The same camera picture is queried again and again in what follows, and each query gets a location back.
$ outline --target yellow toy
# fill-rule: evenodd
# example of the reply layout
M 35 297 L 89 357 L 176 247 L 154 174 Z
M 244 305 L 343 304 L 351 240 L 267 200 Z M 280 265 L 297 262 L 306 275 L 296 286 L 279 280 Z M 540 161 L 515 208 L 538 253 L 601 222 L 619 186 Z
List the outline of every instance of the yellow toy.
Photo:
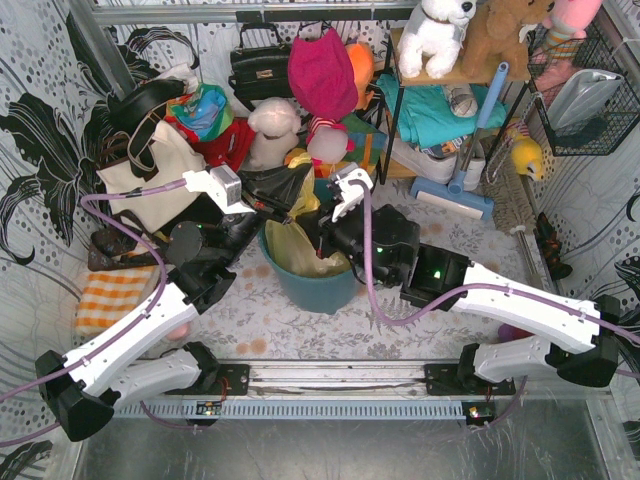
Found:
M 511 160 L 519 175 L 527 175 L 534 181 L 542 178 L 542 148 L 529 136 L 529 129 L 519 120 L 507 127 L 507 141 L 512 142 Z

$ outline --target black bag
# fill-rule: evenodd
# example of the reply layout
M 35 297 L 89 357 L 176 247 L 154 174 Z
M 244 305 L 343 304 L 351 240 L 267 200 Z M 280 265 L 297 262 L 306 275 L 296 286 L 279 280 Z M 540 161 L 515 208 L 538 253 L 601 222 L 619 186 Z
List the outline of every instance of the black bag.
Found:
M 243 34 L 247 30 L 271 30 L 276 35 L 277 45 L 259 48 L 244 48 Z M 287 66 L 291 47 L 284 43 L 278 29 L 272 23 L 247 23 L 240 30 L 240 46 L 229 54 L 233 75 L 229 85 L 235 96 L 253 111 L 251 100 L 271 97 L 291 98 Z

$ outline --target wire basket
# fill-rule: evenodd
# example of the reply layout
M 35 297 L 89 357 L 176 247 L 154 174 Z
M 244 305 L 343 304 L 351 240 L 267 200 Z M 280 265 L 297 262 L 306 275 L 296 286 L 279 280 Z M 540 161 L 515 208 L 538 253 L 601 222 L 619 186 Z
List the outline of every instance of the wire basket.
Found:
M 611 55 L 612 48 L 595 25 L 587 29 L 587 38 L 584 40 L 569 40 L 555 46 L 545 43 L 546 33 L 546 29 L 542 27 L 535 31 L 529 52 L 529 72 L 532 79 L 529 86 L 533 92 L 542 93 L 543 99 L 538 100 L 536 106 L 553 155 L 609 155 L 640 120 L 640 100 L 631 87 L 626 72 L 623 72 Z M 617 73 L 623 77 L 623 81 L 597 114 L 554 130 L 547 108 L 572 72 L 583 68 Z

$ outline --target yellow plastic bag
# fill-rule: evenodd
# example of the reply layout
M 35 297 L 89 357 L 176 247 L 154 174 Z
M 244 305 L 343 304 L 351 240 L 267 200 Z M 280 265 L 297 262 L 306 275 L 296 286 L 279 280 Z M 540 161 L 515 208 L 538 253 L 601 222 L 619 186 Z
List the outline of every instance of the yellow plastic bag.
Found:
M 295 168 L 301 163 L 311 163 L 311 156 L 307 152 L 293 158 L 289 168 Z M 313 194 L 314 183 L 315 177 L 311 169 L 304 180 L 298 200 L 289 213 L 292 218 L 313 212 L 320 206 L 320 201 Z M 333 277 L 351 268 L 349 261 L 339 252 L 329 258 L 318 258 L 309 237 L 296 222 L 282 225 L 269 220 L 265 225 L 265 237 L 273 261 L 294 275 L 311 278 Z

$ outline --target orange plaid cloth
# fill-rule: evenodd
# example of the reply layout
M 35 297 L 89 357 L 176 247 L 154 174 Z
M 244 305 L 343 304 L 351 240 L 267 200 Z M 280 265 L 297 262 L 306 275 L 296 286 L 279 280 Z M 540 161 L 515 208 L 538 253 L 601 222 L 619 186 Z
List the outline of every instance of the orange plaid cloth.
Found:
M 111 327 L 151 294 L 159 274 L 156 266 L 89 273 L 76 310 L 76 331 L 95 335 Z

